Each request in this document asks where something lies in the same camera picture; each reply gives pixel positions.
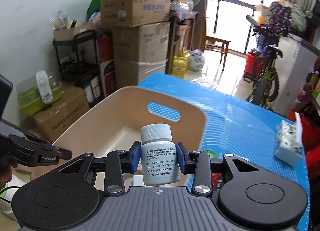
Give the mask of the beige plastic storage bin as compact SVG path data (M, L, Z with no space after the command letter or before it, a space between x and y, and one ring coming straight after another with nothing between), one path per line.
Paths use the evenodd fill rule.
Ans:
M157 115L148 109L156 103L178 111L180 119ZM141 139L140 129L155 123L170 125L174 143L189 150L202 143L206 116L196 106L172 96L139 87L124 87L82 115L53 145L70 150L73 157L86 152L104 157L114 150L128 150Z

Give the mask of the white pill bottle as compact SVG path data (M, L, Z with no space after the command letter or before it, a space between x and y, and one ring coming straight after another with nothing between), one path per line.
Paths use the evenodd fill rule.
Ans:
M159 186L180 181L176 145L168 124L150 124L141 128L143 182Z

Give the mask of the green round tin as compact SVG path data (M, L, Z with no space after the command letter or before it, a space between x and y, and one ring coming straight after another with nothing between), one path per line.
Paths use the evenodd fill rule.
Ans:
M206 154L208 154L210 158L218 158L217 153L211 149L204 149L202 150L202 152L205 152Z

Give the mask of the floor cardboard box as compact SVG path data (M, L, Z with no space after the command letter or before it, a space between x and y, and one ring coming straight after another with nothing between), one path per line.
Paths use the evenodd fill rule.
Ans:
M83 89L73 85L65 85L62 90L62 97L57 102L32 116L41 136L51 143L89 111Z

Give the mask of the green clear lid container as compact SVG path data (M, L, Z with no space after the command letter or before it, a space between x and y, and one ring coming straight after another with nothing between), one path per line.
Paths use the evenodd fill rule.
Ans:
M62 83L54 74L47 72L53 101L50 104L43 103L37 87L36 74L16 86L17 103L21 112L26 116L33 116L43 108L53 104L62 97Z

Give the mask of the white tissue pack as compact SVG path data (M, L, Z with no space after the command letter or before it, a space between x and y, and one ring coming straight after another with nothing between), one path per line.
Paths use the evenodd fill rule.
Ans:
M295 112L296 121L290 124L284 120L277 128L274 156L295 167L303 156L303 127L299 113Z

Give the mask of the green black bicycle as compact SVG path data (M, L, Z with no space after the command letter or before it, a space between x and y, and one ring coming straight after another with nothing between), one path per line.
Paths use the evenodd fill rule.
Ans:
M253 71L245 72L243 75L245 82L253 83L246 101L271 111L271 103L276 100L280 88L276 60L283 58L283 52L278 47L278 42L280 37L287 37L290 30L287 27L259 24L249 15L246 19L250 22L253 35L256 37L257 48L253 49L253 54L258 55L253 62Z

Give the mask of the black metal shelf rack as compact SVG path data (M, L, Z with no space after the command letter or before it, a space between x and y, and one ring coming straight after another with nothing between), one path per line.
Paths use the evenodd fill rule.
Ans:
M54 31L53 46L62 80L83 89L90 108L102 101L97 33L93 29Z

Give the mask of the yellow oil jug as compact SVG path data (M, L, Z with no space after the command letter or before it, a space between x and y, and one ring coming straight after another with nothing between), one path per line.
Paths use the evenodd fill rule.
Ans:
M190 50L184 51L180 56L174 56L172 59L171 75L184 79L189 68Z

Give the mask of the white plastic bag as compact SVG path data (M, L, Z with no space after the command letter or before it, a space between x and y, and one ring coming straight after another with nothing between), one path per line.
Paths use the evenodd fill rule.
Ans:
M204 67L205 58L203 52L199 49L190 52L190 59L188 61L189 69L194 72L199 72Z

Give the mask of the stacked large cardboard boxes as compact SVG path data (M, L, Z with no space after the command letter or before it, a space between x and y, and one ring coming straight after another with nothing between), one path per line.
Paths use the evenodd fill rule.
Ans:
M154 73L165 72L169 32L169 22L112 29L118 88L138 85Z

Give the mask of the wooden chair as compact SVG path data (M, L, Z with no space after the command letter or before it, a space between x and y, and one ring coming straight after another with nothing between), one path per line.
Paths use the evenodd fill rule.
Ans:
M203 29L202 29L202 37L201 37L201 44L200 50L204 52L205 50L218 52L220 53L220 64L222 65L222 71L225 70L227 54L229 51L229 40L220 39L216 36L208 36L207 35L207 18L206 18L206 11L207 11L207 0L203 0Z

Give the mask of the white chest freezer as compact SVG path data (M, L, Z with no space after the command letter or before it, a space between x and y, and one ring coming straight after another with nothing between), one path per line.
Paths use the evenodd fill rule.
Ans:
M277 59L275 68L279 79L279 92L272 108L275 113L286 117L294 107L298 94L319 56L319 49L308 41L289 34L281 36L278 47L283 57Z

